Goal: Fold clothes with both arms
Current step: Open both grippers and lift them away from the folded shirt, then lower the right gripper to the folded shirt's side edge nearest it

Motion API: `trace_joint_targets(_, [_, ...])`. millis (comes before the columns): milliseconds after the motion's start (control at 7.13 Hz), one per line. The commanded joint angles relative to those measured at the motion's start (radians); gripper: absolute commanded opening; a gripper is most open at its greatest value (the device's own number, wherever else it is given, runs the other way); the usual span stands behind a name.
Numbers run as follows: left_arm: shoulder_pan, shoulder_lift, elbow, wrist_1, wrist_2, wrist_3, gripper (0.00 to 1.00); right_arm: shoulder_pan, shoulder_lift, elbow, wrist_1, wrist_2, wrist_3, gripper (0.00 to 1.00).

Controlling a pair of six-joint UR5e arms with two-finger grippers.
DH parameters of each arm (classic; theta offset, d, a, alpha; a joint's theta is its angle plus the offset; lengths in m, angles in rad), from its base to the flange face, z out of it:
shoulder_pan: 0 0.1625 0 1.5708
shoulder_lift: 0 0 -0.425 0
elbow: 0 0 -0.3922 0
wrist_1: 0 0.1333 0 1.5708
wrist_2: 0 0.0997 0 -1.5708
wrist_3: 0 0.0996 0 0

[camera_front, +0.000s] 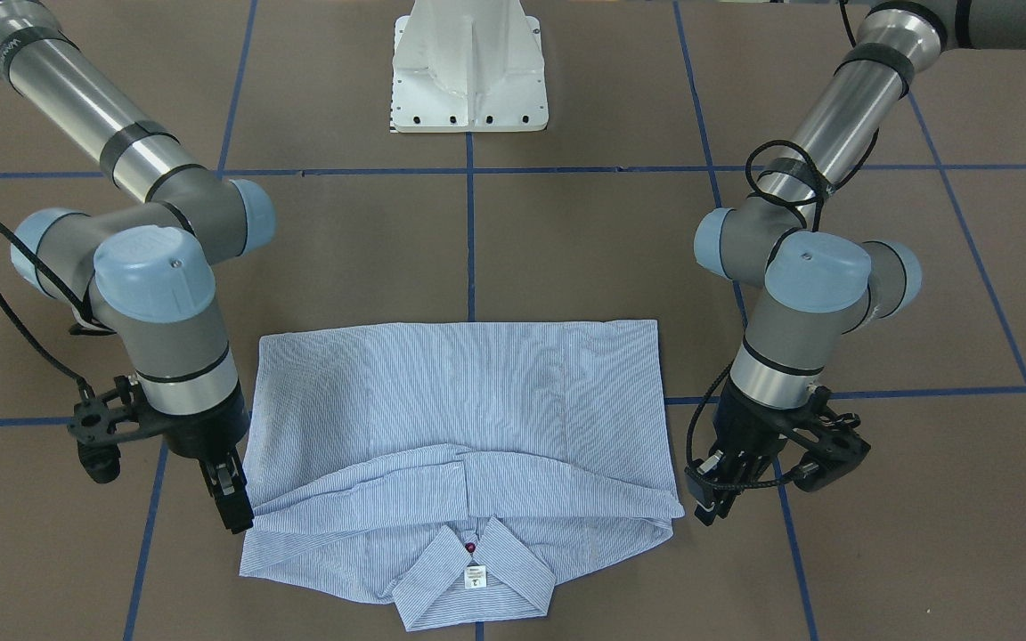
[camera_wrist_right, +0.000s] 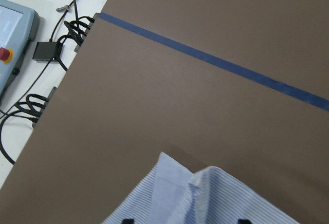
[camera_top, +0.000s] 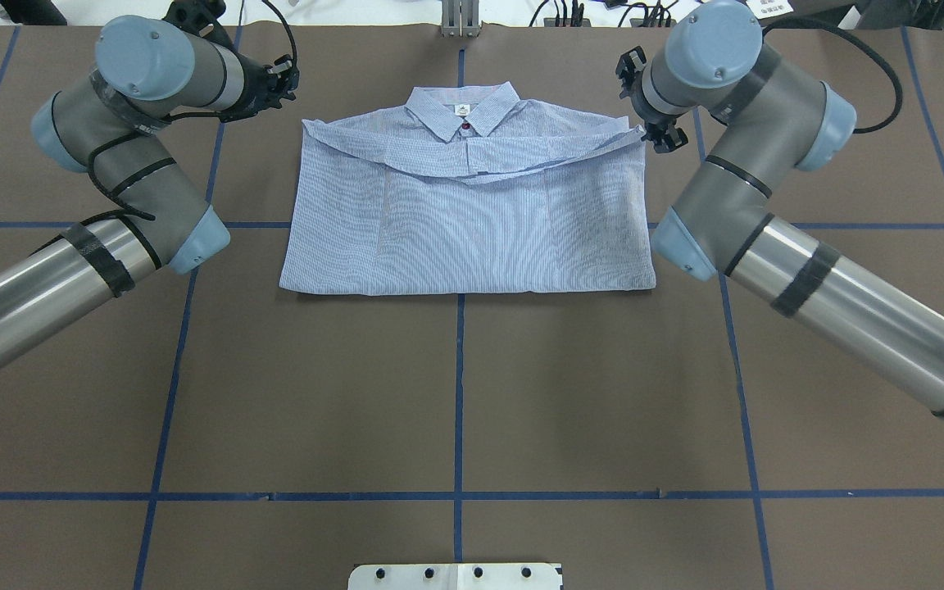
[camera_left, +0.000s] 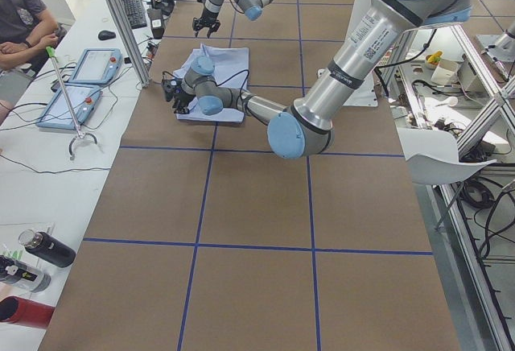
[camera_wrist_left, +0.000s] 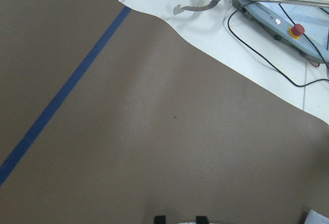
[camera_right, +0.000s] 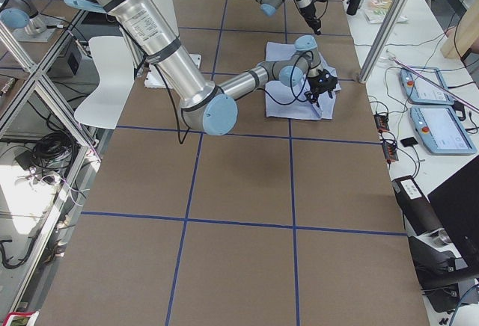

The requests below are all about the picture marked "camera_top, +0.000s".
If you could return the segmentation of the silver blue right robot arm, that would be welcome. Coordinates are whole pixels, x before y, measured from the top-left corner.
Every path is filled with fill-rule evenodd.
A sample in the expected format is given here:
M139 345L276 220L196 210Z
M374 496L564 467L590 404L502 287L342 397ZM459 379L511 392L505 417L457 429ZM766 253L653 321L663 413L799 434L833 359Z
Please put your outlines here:
M832 245L773 197L795 175L824 168L856 135L895 122L907 87L899 70L850 31L829 33L883 71L894 105L859 126L854 105L768 42L775 30L826 30L792 16L760 25L738 1L701 5L655 56L634 48L615 68L622 96L660 153L682 148L679 127L701 109L723 133L653 234L660 256L701 281L722 276L779 316L813 329L895 384L944 423L944 316Z

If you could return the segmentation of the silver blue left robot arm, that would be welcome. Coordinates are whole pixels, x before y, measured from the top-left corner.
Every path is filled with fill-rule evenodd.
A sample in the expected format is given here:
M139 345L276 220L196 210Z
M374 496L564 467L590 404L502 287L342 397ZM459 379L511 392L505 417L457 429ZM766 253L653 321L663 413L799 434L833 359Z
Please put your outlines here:
M174 1L161 19L116 16L98 34L88 75L34 113L42 153L86 175L112 209L0 273L0 369L158 269L190 273L231 243L161 131L279 109L295 98L300 72L288 23L288 52L262 64L236 48L224 10L221 1Z

